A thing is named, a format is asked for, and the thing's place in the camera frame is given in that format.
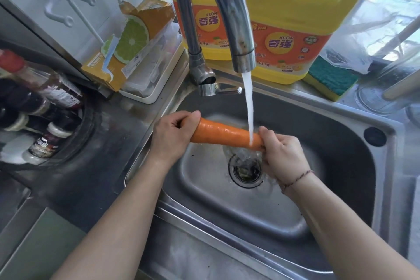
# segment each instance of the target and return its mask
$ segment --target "bracelet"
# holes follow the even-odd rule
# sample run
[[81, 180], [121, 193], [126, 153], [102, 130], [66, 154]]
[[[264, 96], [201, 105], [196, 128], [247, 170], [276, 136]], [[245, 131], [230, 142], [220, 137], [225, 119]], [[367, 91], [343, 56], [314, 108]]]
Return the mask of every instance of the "bracelet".
[[287, 188], [287, 187], [292, 186], [292, 185], [293, 185], [294, 183], [296, 183], [298, 180], [300, 180], [301, 178], [305, 177], [305, 176], [306, 176], [306, 175], [308, 175], [309, 173], [313, 173], [313, 172], [314, 172], [313, 170], [306, 171], [306, 172], [304, 172], [302, 175], [300, 175], [299, 177], [297, 177], [297, 178], [294, 180], [294, 182], [291, 182], [290, 184], [286, 184], [286, 185], [280, 186], [280, 187], [281, 187], [281, 192], [284, 194], [284, 191], [286, 190], [286, 188]]

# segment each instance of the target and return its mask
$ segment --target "carrot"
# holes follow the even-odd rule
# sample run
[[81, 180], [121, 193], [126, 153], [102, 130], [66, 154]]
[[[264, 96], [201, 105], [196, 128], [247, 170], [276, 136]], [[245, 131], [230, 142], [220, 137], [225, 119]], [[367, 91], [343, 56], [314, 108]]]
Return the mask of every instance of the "carrot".
[[255, 151], [265, 151], [263, 140], [259, 134], [254, 133], [252, 145], [249, 146], [249, 132], [245, 129], [234, 128], [233, 126], [213, 122], [201, 118], [194, 134], [192, 143], [221, 144], [233, 147], [244, 147]]

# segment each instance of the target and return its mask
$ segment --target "sponge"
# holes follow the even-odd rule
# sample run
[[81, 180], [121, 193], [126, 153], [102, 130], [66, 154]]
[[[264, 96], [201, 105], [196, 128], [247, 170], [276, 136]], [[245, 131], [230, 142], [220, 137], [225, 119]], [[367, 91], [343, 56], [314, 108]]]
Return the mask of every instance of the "sponge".
[[338, 68], [318, 56], [303, 81], [312, 85], [331, 101], [338, 101], [359, 80], [350, 70]]

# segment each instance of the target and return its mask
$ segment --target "water stream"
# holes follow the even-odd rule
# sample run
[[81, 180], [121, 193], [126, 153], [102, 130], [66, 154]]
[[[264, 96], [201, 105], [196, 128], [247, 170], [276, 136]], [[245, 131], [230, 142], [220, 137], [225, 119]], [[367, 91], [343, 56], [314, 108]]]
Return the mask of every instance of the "water stream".
[[252, 145], [254, 138], [254, 103], [252, 102], [252, 79], [251, 72], [242, 73], [244, 80], [245, 99], [247, 101], [248, 109], [248, 130], [249, 130], [249, 145]]

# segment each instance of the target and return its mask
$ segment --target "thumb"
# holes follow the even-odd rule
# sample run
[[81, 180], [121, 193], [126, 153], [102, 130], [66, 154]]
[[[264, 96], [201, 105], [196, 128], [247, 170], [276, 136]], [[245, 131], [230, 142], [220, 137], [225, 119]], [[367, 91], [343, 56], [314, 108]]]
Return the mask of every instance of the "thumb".
[[181, 131], [188, 139], [192, 137], [195, 130], [197, 129], [197, 126], [200, 123], [200, 118], [201, 112], [194, 111], [183, 120], [183, 126], [181, 127]]
[[260, 126], [260, 136], [264, 142], [267, 152], [275, 149], [280, 144], [276, 134], [264, 126]]

